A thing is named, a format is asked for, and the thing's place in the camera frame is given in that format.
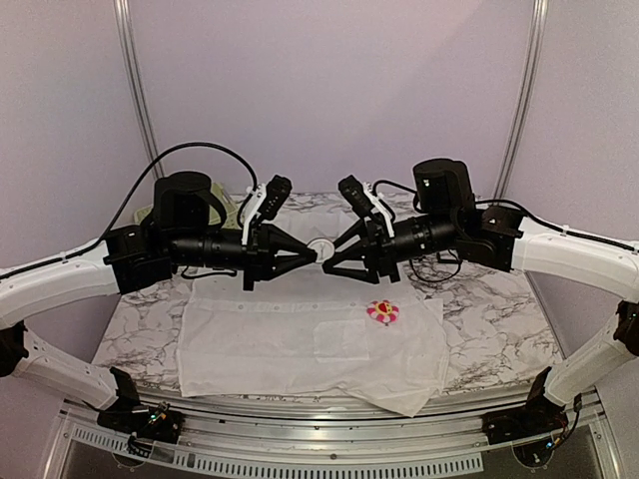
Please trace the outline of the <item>pink flower brooch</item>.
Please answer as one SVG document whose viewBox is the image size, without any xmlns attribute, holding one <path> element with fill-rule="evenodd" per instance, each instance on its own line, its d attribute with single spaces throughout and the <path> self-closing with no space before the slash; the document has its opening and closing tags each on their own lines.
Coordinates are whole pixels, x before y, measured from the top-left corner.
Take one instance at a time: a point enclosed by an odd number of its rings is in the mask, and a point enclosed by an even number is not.
<svg viewBox="0 0 639 479">
<path fill-rule="evenodd" d="M 383 325 L 391 325 L 399 318 L 399 308 L 386 299 L 372 301 L 367 306 L 366 313 L 371 319 Z"/>
</svg>

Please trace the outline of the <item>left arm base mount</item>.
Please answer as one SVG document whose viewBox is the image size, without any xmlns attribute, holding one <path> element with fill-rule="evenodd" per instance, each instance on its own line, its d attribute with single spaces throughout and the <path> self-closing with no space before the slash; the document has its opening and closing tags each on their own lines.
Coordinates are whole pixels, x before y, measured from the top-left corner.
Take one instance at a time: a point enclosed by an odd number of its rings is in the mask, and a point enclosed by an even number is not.
<svg viewBox="0 0 639 479">
<path fill-rule="evenodd" d="M 135 439 L 148 439 L 177 444 L 185 423 L 185 415 L 167 402 L 157 405 L 136 405 L 129 409 L 101 411 L 97 424 Z"/>
</svg>

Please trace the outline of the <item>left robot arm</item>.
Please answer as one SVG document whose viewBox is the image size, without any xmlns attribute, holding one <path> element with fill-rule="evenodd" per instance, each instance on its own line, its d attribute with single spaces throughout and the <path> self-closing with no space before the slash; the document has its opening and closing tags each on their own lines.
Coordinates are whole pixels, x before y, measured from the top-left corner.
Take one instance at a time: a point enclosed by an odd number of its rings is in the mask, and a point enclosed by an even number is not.
<svg viewBox="0 0 639 479">
<path fill-rule="evenodd" d="M 243 226 L 228 229 L 211 179 L 178 172 L 156 180 L 151 212 L 138 225 L 107 226 L 78 248 L 1 272 L 1 374 L 21 376 L 110 414 L 128 433 L 148 425 L 131 376 L 89 364 L 28 329 L 27 318 L 83 299 L 124 295 L 170 279 L 181 267 L 243 275 L 243 288 L 316 261 L 317 253 L 271 221 L 291 192 L 289 179 L 254 183 Z"/>
</svg>

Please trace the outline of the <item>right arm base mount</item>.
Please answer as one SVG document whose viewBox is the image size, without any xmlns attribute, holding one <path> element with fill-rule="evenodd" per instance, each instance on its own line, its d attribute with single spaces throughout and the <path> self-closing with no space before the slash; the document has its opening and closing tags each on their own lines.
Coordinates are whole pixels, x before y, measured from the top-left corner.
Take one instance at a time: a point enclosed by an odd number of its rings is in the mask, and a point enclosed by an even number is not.
<svg viewBox="0 0 639 479">
<path fill-rule="evenodd" d="M 568 418 L 564 406 L 541 397 L 521 406 L 487 412 L 481 416 L 481 423 L 488 443 L 494 445 L 565 429 Z"/>
</svg>

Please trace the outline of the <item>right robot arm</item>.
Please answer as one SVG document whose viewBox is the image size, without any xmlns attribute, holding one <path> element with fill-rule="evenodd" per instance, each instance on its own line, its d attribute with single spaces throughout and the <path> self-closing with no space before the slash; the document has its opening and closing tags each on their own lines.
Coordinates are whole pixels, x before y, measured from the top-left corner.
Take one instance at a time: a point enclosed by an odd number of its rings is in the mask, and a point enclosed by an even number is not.
<svg viewBox="0 0 639 479">
<path fill-rule="evenodd" d="M 398 266 L 448 249 L 497 270 L 539 272 L 608 291 L 613 317 L 561 363 L 539 373 L 516 414 L 536 435 L 576 396 L 638 355 L 638 245 L 560 227 L 507 200 L 478 201 L 466 164 L 425 160 L 413 168 L 416 216 L 395 222 L 375 188 L 349 176 L 338 190 L 358 217 L 335 242 L 324 273 L 377 284 L 399 280 Z"/>
</svg>

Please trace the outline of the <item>white button shirt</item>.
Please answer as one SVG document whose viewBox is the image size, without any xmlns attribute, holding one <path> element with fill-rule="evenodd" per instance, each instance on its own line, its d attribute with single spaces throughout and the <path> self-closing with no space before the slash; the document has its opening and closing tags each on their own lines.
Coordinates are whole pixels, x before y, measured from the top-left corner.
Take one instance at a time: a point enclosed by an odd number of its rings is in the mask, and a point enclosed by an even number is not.
<svg viewBox="0 0 639 479">
<path fill-rule="evenodd" d="M 391 325 L 367 306 L 389 300 Z M 340 391 L 412 417 L 442 391 L 449 362 L 443 305 L 407 279 L 367 284 L 308 265 L 253 290 L 195 280 L 177 346 L 186 397 Z"/>
</svg>

